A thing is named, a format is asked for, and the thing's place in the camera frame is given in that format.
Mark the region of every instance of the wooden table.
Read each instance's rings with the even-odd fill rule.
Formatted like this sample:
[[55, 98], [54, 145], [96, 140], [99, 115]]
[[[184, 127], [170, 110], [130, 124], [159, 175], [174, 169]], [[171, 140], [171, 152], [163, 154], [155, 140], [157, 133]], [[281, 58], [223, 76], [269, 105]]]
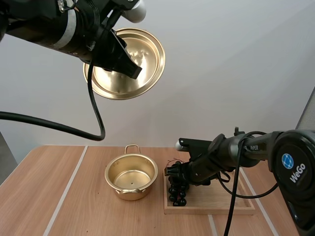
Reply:
[[[123, 147], [42, 146], [31, 151], [0, 186], [1, 236], [221, 236], [225, 215], [164, 215], [159, 174], [149, 195], [118, 199], [106, 183], [107, 163]], [[187, 161], [173, 148], [141, 149], [160, 173], [168, 160]], [[256, 193], [274, 184], [266, 163], [241, 171], [246, 189]], [[253, 201], [255, 215], [235, 215], [231, 236], [297, 236], [280, 191]]]

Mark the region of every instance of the grape-like black cluster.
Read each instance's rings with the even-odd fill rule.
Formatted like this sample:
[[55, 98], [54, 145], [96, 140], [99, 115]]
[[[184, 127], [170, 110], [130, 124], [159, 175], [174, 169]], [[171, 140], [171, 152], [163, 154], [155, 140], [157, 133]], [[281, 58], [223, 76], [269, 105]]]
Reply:
[[[181, 162], [177, 161], [172, 166], [179, 165]], [[186, 191], [189, 190], [189, 184], [181, 181], [176, 177], [169, 177], [168, 181], [171, 183], [171, 187], [168, 189], [169, 200], [173, 202], [174, 207], [183, 207], [187, 204], [185, 199]]]

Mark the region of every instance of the wooden block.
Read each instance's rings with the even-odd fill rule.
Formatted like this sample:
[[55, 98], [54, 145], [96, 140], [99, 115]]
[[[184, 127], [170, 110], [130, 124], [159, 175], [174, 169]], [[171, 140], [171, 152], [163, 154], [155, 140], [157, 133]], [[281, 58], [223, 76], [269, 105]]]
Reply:
[[[231, 180], [225, 185], [232, 190], [234, 172], [229, 173]], [[206, 215], [228, 215], [231, 195], [226, 192], [219, 181], [214, 179], [209, 186], [190, 185], [185, 199], [186, 206], [173, 206], [168, 199], [168, 188], [170, 183], [168, 177], [164, 176], [164, 214], [206, 214]], [[239, 179], [237, 194], [248, 195], [242, 181]], [[251, 199], [236, 198], [234, 215], [254, 215], [256, 212]]]

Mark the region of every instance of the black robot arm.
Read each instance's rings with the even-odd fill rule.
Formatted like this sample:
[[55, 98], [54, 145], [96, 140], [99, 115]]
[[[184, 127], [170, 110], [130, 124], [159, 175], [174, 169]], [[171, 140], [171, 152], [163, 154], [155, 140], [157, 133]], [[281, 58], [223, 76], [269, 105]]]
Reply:
[[6, 32], [88, 64], [93, 58], [94, 66], [136, 79], [141, 68], [132, 61], [126, 43], [112, 27], [125, 12], [138, 14], [137, 21], [141, 20], [139, 16], [144, 18], [143, 8], [135, 9], [139, 1], [0, 0], [0, 40]]
[[220, 172], [237, 169], [238, 163], [242, 167], [253, 167], [267, 160], [299, 234], [315, 235], [315, 132], [245, 134], [236, 128], [234, 135], [226, 138], [220, 134], [212, 142], [180, 138], [175, 147], [188, 151], [190, 160], [165, 168], [164, 174], [189, 184], [209, 185]]

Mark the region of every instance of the gold pot lid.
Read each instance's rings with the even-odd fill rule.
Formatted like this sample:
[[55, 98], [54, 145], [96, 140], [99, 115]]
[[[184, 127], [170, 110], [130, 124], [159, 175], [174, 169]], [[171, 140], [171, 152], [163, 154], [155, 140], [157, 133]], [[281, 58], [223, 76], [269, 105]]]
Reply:
[[[157, 38], [144, 30], [127, 28], [116, 33], [126, 42], [126, 50], [142, 71], [135, 80], [119, 72], [94, 67], [92, 85], [94, 92], [103, 97], [125, 100], [145, 93], [156, 84], [165, 67], [165, 51]], [[84, 63], [86, 80], [88, 70], [89, 65]]]

